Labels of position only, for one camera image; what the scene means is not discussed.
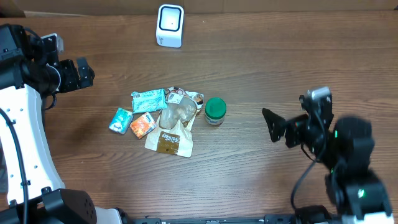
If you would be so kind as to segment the teal wet wipes pack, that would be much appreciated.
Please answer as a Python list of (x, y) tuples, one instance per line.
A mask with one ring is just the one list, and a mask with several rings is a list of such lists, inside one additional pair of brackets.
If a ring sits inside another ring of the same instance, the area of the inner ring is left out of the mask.
[(164, 89), (145, 92), (132, 92), (132, 110), (134, 114), (153, 112), (167, 108)]

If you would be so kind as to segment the blue-green tissue pack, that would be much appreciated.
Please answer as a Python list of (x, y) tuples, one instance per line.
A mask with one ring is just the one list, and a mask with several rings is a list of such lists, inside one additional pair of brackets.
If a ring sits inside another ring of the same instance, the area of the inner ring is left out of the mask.
[(131, 111), (118, 108), (109, 125), (109, 129), (115, 133), (125, 134), (130, 123), (132, 122), (133, 117), (134, 115)]

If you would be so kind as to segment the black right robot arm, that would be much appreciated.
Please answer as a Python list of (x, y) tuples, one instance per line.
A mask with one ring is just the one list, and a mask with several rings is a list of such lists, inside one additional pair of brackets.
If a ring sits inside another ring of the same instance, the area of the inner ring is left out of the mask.
[(323, 164), (326, 193), (336, 207), (332, 216), (323, 206), (298, 208), (295, 223), (393, 223), (387, 190), (370, 168), (375, 142), (372, 126), (357, 116), (340, 118), (330, 128), (334, 114), (332, 96), (300, 96), (305, 114), (284, 119), (262, 109), (272, 142), (285, 139), (288, 148), (300, 146), (312, 164)]

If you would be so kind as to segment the orange Kleenex tissue pack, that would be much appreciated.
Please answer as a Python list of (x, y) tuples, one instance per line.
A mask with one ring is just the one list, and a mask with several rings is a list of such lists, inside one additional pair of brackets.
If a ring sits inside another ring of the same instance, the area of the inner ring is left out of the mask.
[(142, 114), (130, 124), (130, 128), (138, 139), (143, 138), (157, 127), (155, 120), (149, 112)]

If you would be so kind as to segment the brown clear snack pouch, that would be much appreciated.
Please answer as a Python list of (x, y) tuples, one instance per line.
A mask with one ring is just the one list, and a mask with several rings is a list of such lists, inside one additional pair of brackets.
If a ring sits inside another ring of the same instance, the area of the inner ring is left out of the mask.
[(146, 137), (148, 150), (189, 158), (193, 151), (192, 126), (204, 105), (204, 94), (172, 86), (165, 91), (167, 107)]

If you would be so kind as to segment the green-lid jar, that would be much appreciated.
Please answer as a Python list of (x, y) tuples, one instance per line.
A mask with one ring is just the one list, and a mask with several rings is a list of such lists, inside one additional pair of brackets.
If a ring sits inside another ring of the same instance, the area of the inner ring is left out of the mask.
[(226, 103), (221, 98), (210, 98), (205, 105), (205, 118), (208, 124), (217, 126), (224, 121)]

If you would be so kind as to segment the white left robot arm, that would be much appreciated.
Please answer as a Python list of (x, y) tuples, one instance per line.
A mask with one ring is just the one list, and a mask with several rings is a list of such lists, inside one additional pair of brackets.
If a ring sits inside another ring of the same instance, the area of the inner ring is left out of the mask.
[(92, 86), (85, 58), (60, 60), (63, 40), (20, 25), (1, 26), (1, 147), (9, 207), (2, 223), (128, 223), (118, 208), (96, 207), (82, 190), (67, 189), (44, 130), (48, 97)]

